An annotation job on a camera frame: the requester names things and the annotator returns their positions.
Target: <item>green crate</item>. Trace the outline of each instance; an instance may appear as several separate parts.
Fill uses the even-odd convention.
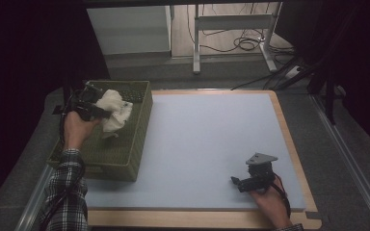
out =
[[[102,127],[96,126],[81,148],[86,177],[136,181],[143,155],[146,129],[152,108],[150,84],[147,81],[90,81],[103,90],[117,90],[122,99],[133,103],[131,116],[118,130],[118,138],[102,139]],[[62,155],[60,142],[47,159],[57,167]]]

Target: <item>cable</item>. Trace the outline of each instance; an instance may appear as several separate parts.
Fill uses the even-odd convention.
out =
[[[267,3],[267,8],[266,8],[266,12],[265,13],[267,13],[267,11],[269,10],[269,6],[270,6],[270,2],[269,3]],[[261,33],[261,35],[262,35],[262,39],[264,39],[264,29],[262,29],[262,33]]]
[[[258,5],[258,3],[256,3],[256,6],[254,6],[254,3],[251,5],[251,12],[253,12],[253,14],[256,13],[257,5]]]
[[[61,114],[61,117],[60,117],[60,122],[59,122],[59,138],[60,138],[60,142],[62,144],[65,144],[65,119],[66,119],[66,116],[67,116],[67,113],[70,112],[70,107],[71,107],[71,99],[75,96],[75,92],[72,92],[70,97],[68,98],[66,104],[65,104],[65,108],[63,109],[62,111],[62,114]]]
[[[281,200],[284,202],[284,206],[286,207],[287,216],[290,218],[290,215],[291,215],[290,201],[287,198],[287,193],[286,193],[286,191],[283,187],[283,183],[281,182],[281,178],[277,174],[275,174],[275,176],[277,177],[278,181],[280,182],[281,188],[279,188],[273,182],[270,183],[270,186],[272,186],[280,194]]]
[[[278,63],[278,64],[283,64],[283,65],[285,65],[285,64],[287,64],[287,63],[288,63],[288,62],[287,62],[287,63],[282,63],[280,60],[278,60],[278,57],[279,57],[279,56],[287,56],[287,55],[275,55],[275,56],[274,56],[274,60],[275,60],[275,62],[276,62],[276,63]]]
[[[260,80],[264,80],[264,79],[267,79],[267,78],[269,78],[269,80],[264,84],[264,86],[263,86],[263,88],[262,89],[266,89],[266,88],[268,88],[268,85],[269,85],[269,83],[278,75],[278,74],[280,74],[281,72],[283,72],[283,71],[285,71],[286,69],[287,69],[287,67],[288,66],[290,66],[293,62],[295,62],[297,59],[298,59],[299,57],[298,56],[295,56],[295,57],[293,57],[289,62],[287,62],[284,66],[282,66],[277,72],[275,72],[275,73],[272,73],[272,74],[270,74],[270,75],[266,75],[266,76],[263,76],[263,77],[260,77],[260,78],[258,78],[258,79],[254,79],[254,80],[252,80],[252,81],[249,81],[249,82],[247,82],[247,83],[245,83],[245,84],[241,84],[241,85],[238,85],[238,86],[236,86],[236,87],[234,87],[234,88],[232,88],[232,89],[230,89],[230,90],[236,90],[236,89],[239,89],[239,88],[241,88],[241,87],[243,87],[243,86],[246,86],[246,85],[249,85],[249,84],[252,84],[252,83],[255,83],[255,82],[258,82],[258,81],[260,81]]]
[[[269,50],[274,53],[287,55],[295,55],[297,53],[295,47],[274,47],[272,45],[269,45]]]
[[[243,8],[240,10],[239,14],[243,11],[243,9],[247,6],[248,4],[245,3],[245,5],[243,6]]]
[[[195,41],[194,41],[194,38],[192,37],[192,33],[191,33],[191,27],[190,27],[190,22],[189,22],[189,5],[187,5],[187,22],[188,22],[188,33],[189,33],[189,36],[191,38],[191,41],[193,44],[195,44]],[[204,5],[202,7],[202,15],[204,14]],[[219,34],[219,33],[222,33],[222,32],[226,32],[226,31],[229,31],[229,30],[221,30],[221,31],[218,31],[218,32],[214,32],[214,33],[211,33],[211,34],[205,34],[204,31],[202,31],[206,36],[211,36],[211,35],[216,35],[216,34]],[[246,32],[248,30],[243,30],[242,31],[242,34],[239,38],[236,38],[234,41],[233,41],[233,45],[234,47],[233,48],[230,48],[228,50],[220,50],[220,49],[216,49],[214,47],[211,47],[211,46],[207,46],[207,45],[200,45],[200,47],[205,47],[205,48],[208,48],[208,49],[211,49],[211,50],[214,50],[214,51],[217,51],[217,52],[222,52],[222,53],[226,53],[226,52],[230,52],[230,51],[233,51],[233,50],[236,50],[237,48],[240,48],[241,50],[244,50],[244,51],[252,51],[254,50],[255,48],[257,48],[257,46],[260,44],[260,40],[259,39],[256,39],[256,38],[246,38]]]
[[[43,222],[40,225],[40,231],[45,231],[47,228],[47,225],[49,224],[50,220],[55,215],[56,211],[62,206],[65,199],[71,194],[71,191],[77,186],[79,181],[83,178],[83,175],[85,173],[85,166],[83,164],[83,167],[78,172],[77,178],[72,182],[72,184],[64,189],[62,194],[59,194],[57,197],[57,201],[52,204],[52,207],[47,212],[47,214],[44,216]]]

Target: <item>human hand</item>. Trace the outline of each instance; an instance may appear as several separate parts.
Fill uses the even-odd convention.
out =
[[[84,121],[76,112],[70,112],[65,120],[65,146],[68,148],[80,149],[83,141],[87,139],[93,131],[95,125],[101,120]]]
[[[278,177],[276,177],[274,183],[282,189],[281,181]],[[269,187],[264,193],[251,191],[249,194],[275,228],[285,228],[293,225],[287,216],[287,209],[281,199],[281,195],[273,187]]]

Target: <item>white board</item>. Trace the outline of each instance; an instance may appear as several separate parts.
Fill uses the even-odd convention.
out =
[[[249,176],[255,152],[278,157],[292,209],[304,197],[270,96],[260,94],[153,95],[154,104],[136,182],[88,179],[89,208],[146,210],[255,209],[230,176]]]

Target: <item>plaid shirt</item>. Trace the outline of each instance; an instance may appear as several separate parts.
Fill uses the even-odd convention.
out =
[[[298,223],[287,228],[273,229],[272,231],[303,231],[303,230],[304,230],[303,226],[300,223]]]
[[[73,186],[79,176],[83,175],[85,165],[77,149],[68,149],[63,152],[59,167],[51,177],[45,188],[46,200],[42,206],[40,223],[49,210],[65,193],[66,189]],[[87,230],[87,206],[85,195],[87,185],[84,178],[71,190],[64,202],[54,213],[49,221],[46,231],[52,230]]]

